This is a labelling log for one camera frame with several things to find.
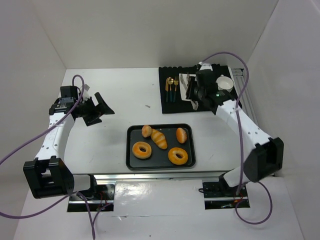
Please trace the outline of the metal tongs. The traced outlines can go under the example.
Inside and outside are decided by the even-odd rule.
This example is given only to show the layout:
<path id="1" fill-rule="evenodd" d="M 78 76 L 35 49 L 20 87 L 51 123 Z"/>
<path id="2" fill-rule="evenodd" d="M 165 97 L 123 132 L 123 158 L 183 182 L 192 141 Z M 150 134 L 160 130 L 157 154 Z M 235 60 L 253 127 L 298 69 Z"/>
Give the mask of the metal tongs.
<path id="1" fill-rule="evenodd" d="M 183 87 L 185 89 L 185 99 L 191 102 L 192 108 L 194 111 L 197 111 L 199 108 L 199 103 L 197 99 L 197 91 L 199 90 L 196 76 L 190 75 L 187 73 L 182 77 Z"/>

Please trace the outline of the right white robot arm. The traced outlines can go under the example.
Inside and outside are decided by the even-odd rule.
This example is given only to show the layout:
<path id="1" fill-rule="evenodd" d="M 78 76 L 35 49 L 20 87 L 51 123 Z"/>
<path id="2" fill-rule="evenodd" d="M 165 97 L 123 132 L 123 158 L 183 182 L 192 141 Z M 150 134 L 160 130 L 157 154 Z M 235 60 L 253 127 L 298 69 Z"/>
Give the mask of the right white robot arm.
<path id="1" fill-rule="evenodd" d="M 214 73 L 200 70 L 186 77 L 186 98 L 200 102 L 222 119 L 240 139 L 240 166 L 219 176 L 221 189 L 227 190 L 249 182 L 256 183 L 282 169 L 284 142 L 261 130 L 236 105 L 235 97 L 218 88 L 211 80 Z"/>

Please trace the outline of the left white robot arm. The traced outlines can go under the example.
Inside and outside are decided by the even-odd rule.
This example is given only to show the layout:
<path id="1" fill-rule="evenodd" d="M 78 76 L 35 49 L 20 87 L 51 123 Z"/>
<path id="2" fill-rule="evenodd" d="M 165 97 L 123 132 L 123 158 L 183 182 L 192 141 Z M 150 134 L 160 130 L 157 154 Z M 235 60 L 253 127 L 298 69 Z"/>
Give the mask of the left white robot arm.
<path id="1" fill-rule="evenodd" d="M 76 86 L 60 87 L 60 98 L 49 109 L 49 128 L 34 160 L 24 163 L 23 172 L 32 195 L 36 199 L 66 196 L 80 192 L 91 197 L 97 192 L 92 174 L 74 175 L 64 162 L 67 141 L 77 118 L 86 126 L 101 123 L 103 115 L 115 112 L 105 103 L 99 92 L 92 97 L 80 96 Z"/>

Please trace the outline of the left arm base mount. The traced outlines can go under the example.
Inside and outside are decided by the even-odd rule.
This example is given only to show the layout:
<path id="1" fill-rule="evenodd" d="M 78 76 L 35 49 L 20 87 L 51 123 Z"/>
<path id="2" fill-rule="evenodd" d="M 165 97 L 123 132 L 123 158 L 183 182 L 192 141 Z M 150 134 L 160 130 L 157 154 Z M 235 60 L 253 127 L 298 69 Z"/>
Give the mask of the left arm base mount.
<path id="1" fill-rule="evenodd" d="M 90 188 L 85 188 L 80 192 L 86 197 L 89 210 L 94 213 L 99 211 L 113 212 L 116 182 L 109 180 L 99 181 L 92 174 L 89 174 L 88 177 L 90 177 Z M 81 196 L 73 195 L 69 197 L 68 213 L 82 213 L 86 211 L 86 203 Z"/>

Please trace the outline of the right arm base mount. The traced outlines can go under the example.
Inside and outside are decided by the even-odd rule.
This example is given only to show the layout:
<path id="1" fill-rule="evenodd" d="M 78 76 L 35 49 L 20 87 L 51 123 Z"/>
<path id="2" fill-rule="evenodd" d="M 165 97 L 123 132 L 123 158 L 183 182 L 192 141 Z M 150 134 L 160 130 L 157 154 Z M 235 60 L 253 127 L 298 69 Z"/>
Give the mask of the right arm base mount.
<path id="1" fill-rule="evenodd" d="M 243 186 L 237 193 L 238 186 L 228 187 L 219 182 L 215 176 L 201 178 L 202 186 L 198 189 L 204 198 L 205 210 L 227 210 L 238 208 L 250 208 L 248 192 Z"/>

